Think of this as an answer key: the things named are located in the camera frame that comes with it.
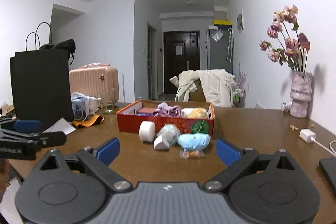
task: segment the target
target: white triangular block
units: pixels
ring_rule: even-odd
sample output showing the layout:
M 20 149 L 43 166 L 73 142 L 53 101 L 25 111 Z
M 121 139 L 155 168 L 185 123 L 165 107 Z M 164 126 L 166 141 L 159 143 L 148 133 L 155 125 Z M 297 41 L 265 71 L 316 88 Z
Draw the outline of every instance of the white triangular block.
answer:
M 162 136 L 159 136 L 154 141 L 154 150 L 168 150 L 169 144 L 168 142 L 162 138 Z

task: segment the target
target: smoke detector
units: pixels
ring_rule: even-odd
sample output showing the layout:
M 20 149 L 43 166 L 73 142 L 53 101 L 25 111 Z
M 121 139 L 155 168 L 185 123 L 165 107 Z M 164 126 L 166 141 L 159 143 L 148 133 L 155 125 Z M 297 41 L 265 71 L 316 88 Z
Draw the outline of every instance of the smoke detector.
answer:
M 187 1 L 185 4 L 186 6 L 196 6 L 197 2 L 190 0 L 190 1 Z

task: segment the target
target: purple cloth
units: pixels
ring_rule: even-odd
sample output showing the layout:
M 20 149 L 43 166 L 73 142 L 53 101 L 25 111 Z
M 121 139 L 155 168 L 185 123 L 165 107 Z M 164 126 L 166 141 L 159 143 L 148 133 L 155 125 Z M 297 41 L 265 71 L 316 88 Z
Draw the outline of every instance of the purple cloth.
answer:
M 155 117 L 180 117 L 180 106 L 168 106 L 167 103 L 161 103 L 157 106 L 157 109 L 153 112 Z

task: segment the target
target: red cardboard box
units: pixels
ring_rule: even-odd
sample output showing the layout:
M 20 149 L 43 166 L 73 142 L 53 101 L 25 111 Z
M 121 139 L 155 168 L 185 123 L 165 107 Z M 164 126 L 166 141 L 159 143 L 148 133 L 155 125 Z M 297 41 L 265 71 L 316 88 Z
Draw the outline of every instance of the red cardboard box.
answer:
M 139 133 L 140 124 L 143 121 L 151 121 L 155 123 L 155 132 L 158 133 L 161 128 L 167 124 L 172 123 L 176 125 L 179 130 L 181 130 L 181 134 L 184 133 L 195 133 L 196 128 L 199 128 L 201 125 L 212 137 L 214 123 L 215 123 L 215 111 L 212 103 L 207 102 L 167 102 L 170 106 L 179 105 L 181 108 L 185 107 L 203 107 L 208 110 L 206 119 L 191 119 L 191 118 L 170 118 L 170 117 L 154 117 L 154 116 L 142 116 L 135 114 L 139 109 L 143 107 L 157 107 L 161 102 L 158 101 L 150 101 L 150 100 L 138 100 L 117 112 L 117 120 L 119 131 L 121 132 L 129 132 L 129 133 Z

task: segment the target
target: white cylinder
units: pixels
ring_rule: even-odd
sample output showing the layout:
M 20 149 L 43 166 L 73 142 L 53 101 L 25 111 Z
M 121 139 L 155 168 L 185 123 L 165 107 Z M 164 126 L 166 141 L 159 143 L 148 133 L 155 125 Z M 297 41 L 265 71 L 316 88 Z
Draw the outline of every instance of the white cylinder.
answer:
M 155 136 L 155 123 L 143 121 L 139 129 L 139 138 L 143 142 L 152 142 Z

